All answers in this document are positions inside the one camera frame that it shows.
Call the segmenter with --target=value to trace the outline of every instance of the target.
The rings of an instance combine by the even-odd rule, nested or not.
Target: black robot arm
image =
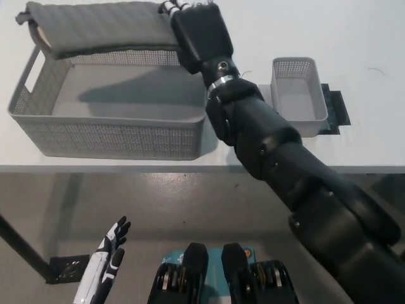
[[[161,12],[171,17],[180,63],[190,73],[202,73],[217,137],[291,210],[298,240],[356,304],[403,303],[405,265],[390,248],[401,236],[399,226],[313,156],[298,131],[263,101],[257,85],[239,77],[217,5],[173,0],[165,1]]]

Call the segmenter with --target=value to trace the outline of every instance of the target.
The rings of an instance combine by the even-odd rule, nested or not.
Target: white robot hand
[[[119,246],[127,240],[125,235],[130,226],[127,217],[122,217],[105,235],[91,256],[73,304],[103,304],[106,301],[125,253]]]

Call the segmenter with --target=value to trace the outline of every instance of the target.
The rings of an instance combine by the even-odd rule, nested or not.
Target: gray floor
[[[404,229],[405,216],[370,189],[379,176],[351,178]],[[3,174],[0,213],[46,258],[91,253],[126,215],[132,228],[107,303],[146,303],[161,257],[191,241],[253,245],[258,260],[284,262],[300,303],[351,303],[289,232],[286,207],[247,174]],[[3,240],[0,252],[1,303],[72,303],[78,284],[47,286]]]

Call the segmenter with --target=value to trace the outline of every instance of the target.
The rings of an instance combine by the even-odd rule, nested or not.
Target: gray cloth
[[[110,51],[178,48],[169,17],[149,2],[42,5],[28,2],[16,17],[33,41],[55,59]]]

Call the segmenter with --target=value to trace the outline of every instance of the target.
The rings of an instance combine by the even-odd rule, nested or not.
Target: small gray basket
[[[315,61],[276,58],[271,77],[273,108],[303,137],[314,137],[328,118]]]

